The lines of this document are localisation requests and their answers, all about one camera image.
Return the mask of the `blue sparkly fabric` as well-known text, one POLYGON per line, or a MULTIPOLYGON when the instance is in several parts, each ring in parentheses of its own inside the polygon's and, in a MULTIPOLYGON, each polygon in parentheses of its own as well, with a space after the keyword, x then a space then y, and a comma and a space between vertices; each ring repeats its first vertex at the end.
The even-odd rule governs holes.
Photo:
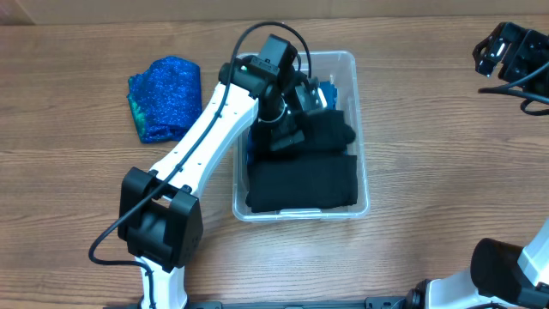
POLYGON ((180 141, 202 114, 200 67, 168 56, 128 79, 127 100, 142 143, 180 141))

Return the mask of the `narrow black garment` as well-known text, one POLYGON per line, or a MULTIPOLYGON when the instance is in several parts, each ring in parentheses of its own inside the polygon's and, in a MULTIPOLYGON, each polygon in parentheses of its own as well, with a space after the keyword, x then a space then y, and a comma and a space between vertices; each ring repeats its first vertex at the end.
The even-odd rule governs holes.
POLYGON ((343 111, 301 112, 295 120, 305 138, 295 145, 298 152, 342 152, 356 138, 354 129, 345 123, 343 111))

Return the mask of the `blue denim jeans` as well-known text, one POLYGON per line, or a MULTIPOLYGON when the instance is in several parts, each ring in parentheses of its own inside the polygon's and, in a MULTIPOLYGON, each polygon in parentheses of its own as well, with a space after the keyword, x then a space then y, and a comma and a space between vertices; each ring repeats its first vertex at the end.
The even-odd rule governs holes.
MULTIPOLYGON (((338 90, 330 82, 321 82, 319 88, 323 91, 328 107, 325 110, 337 110, 335 108, 338 90)), ((285 159, 297 158, 305 155, 336 153, 336 152, 298 152, 295 148, 288 150, 257 150, 256 149, 256 124, 254 124, 248 134, 248 145, 246 147, 246 163, 252 165, 258 161, 281 161, 285 159)))

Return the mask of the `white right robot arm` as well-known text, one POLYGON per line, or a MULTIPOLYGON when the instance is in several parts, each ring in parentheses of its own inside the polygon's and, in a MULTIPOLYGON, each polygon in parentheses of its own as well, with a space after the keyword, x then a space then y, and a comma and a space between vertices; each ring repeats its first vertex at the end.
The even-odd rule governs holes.
MULTIPOLYGON (((522 99, 520 109, 529 116, 546 116, 547 109, 529 105, 548 103, 548 37, 516 25, 499 23, 472 52, 475 70, 490 76, 499 68, 502 84, 481 88, 482 94, 522 99)), ((537 308, 548 307, 548 226, 525 246, 482 239, 474 248, 466 270, 444 279, 424 280, 394 308, 537 308)))

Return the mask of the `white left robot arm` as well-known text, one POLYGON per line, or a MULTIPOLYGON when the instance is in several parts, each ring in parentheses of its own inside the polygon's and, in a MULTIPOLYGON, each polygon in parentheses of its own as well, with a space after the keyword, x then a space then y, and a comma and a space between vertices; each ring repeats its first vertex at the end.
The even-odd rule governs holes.
POLYGON ((314 99, 297 49, 274 34, 257 55, 223 64, 212 96, 181 141, 148 171, 123 179, 118 237, 142 272, 140 308, 183 308, 184 266, 203 233, 199 199, 232 143, 254 123, 277 125, 314 99))

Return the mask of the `wide black garment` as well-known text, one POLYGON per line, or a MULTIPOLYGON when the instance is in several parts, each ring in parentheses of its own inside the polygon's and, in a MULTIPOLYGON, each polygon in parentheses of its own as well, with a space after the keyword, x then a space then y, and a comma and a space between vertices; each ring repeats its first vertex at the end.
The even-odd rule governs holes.
POLYGON ((358 200, 357 157, 307 154, 249 166, 245 199, 254 213, 283 209, 333 209, 358 200))

